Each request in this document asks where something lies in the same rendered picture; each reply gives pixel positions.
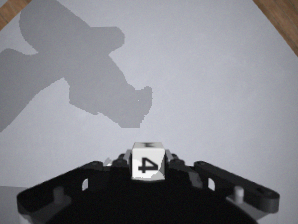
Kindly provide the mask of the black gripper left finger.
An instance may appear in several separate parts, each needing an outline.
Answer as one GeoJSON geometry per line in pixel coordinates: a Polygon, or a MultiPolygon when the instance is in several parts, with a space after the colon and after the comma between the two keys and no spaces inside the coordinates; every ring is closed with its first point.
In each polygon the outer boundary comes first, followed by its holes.
{"type": "Polygon", "coordinates": [[[92,192],[132,182],[132,149],[112,165],[92,161],[20,192],[17,198],[19,224],[45,224],[57,212],[92,192]],[[129,164],[129,165],[123,165],[129,164]],[[82,189],[88,178],[88,188],[82,189]]]}

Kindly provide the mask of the white cube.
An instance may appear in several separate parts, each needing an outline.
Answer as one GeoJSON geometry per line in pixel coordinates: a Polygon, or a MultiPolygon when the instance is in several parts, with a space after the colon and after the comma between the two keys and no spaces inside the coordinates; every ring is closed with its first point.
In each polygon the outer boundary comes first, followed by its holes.
{"type": "Polygon", "coordinates": [[[132,179],[165,179],[164,154],[161,142],[135,142],[132,148],[132,179]]]}

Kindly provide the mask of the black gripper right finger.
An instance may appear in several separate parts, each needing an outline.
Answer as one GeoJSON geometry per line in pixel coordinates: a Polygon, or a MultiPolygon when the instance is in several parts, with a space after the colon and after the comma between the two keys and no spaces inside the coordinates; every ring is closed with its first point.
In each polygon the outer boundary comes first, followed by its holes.
{"type": "Polygon", "coordinates": [[[220,195],[238,205],[258,224],[277,224],[280,195],[276,191],[210,163],[196,161],[194,166],[187,166],[184,160],[165,149],[164,178],[167,182],[183,183],[220,195]],[[209,178],[215,184],[214,190],[208,187],[209,178]]]}

